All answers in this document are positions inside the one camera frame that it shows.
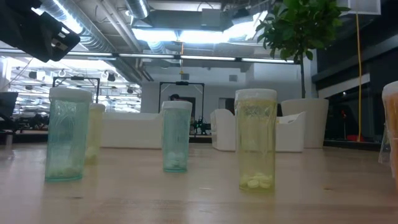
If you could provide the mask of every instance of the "blue plastic cup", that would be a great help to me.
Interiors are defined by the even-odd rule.
[[[45,181],[82,178],[92,97],[92,93],[85,90],[63,87],[50,89]]]
[[[187,101],[165,101],[163,114],[163,170],[187,171],[189,131],[192,104]]]

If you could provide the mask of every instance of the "orange container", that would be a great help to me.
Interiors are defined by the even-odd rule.
[[[391,169],[398,174],[398,82],[386,85],[383,89],[382,99],[386,114],[387,134],[391,145]]]

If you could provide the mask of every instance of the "white lid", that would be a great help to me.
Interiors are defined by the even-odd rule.
[[[91,101],[93,99],[93,94],[86,90],[72,89],[66,87],[53,87],[50,89],[50,98]]]
[[[387,84],[383,88],[382,97],[398,93],[398,81]]]
[[[180,108],[186,110],[192,110],[192,103],[188,101],[164,101],[162,103],[162,109],[170,109],[170,108]]]
[[[276,101],[276,91],[268,89],[245,89],[235,93],[235,100],[262,99]]]
[[[92,103],[90,105],[90,109],[91,110],[100,110],[101,112],[105,111],[105,105],[101,104],[101,103]]]

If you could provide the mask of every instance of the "table surface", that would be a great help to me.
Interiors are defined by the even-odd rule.
[[[190,145],[187,173],[160,150],[101,149],[74,182],[45,183],[45,145],[0,151],[0,223],[397,223],[398,197],[378,153],[308,149],[276,155],[276,192],[238,189],[233,152]]]

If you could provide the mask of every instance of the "translucent cylinder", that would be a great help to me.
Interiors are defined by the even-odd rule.
[[[275,189],[276,114],[275,90],[236,92],[236,153],[242,190],[270,192]]]
[[[63,87],[50,89],[46,181],[82,178],[92,97],[92,94],[85,90]]]
[[[386,114],[387,135],[391,147],[390,164],[398,191],[398,82],[390,83],[383,88],[382,99]]]
[[[88,134],[87,134],[87,149],[85,164],[96,164],[98,152],[101,147],[102,135],[102,118],[105,111],[105,105],[93,103],[90,106]]]
[[[187,171],[189,130],[192,104],[187,101],[165,101],[163,114],[163,170]]]

